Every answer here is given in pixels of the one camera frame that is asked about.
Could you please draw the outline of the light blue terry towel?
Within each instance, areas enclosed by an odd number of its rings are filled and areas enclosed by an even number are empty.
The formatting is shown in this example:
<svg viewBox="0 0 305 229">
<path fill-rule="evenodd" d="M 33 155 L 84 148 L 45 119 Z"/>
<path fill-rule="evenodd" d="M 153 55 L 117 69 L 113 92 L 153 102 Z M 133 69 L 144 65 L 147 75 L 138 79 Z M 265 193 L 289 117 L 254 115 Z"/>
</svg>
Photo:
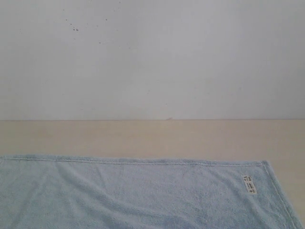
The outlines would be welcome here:
<svg viewBox="0 0 305 229">
<path fill-rule="evenodd" d="M 267 161 L 0 158 L 3 229 L 300 229 Z"/>
</svg>

